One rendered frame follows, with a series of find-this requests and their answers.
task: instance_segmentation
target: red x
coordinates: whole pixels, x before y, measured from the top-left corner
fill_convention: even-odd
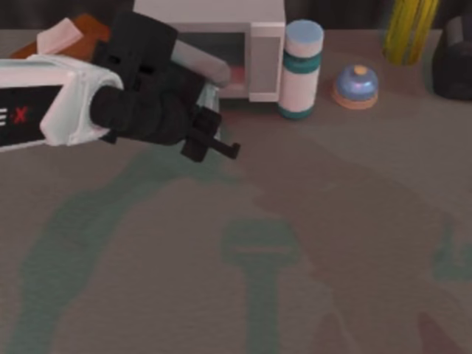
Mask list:
[[[15,108],[15,120],[13,121],[14,124],[18,123],[25,123],[27,121],[26,114],[28,111],[28,107],[24,106],[21,108]]]

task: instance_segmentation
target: robotic arm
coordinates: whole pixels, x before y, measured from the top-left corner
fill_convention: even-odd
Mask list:
[[[184,142],[181,153],[195,162],[210,148],[236,159],[238,144],[215,139],[220,114],[199,104],[208,82],[226,84],[229,67],[177,35],[128,12],[117,17],[110,41],[98,43],[91,63],[62,55],[0,60],[0,151],[125,138]],[[213,65],[202,66],[205,60]]]

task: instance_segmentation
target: gray tabletop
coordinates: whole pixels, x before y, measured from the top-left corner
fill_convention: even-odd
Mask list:
[[[1,154],[2,353],[472,353],[472,107],[428,90],[438,34],[396,67],[377,32],[328,31],[312,117],[223,103],[236,162]],[[352,63],[378,73],[368,111],[330,98]]]

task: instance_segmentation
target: white paper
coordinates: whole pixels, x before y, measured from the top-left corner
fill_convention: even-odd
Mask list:
[[[83,37],[74,23],[65,18],[54,27],[38,33],[36,43],[38,54],[56,54],[71,46]]]

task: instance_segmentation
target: table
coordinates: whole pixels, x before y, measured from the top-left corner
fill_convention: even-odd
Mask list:
[[[1,31],[0,54],[35,31]],[[121,141],[0,155],[6,354],[472,353],[471,104],[327,31],[303,122],[222,105],[236,162]],[[378,104],[330,98],[344,65]]]

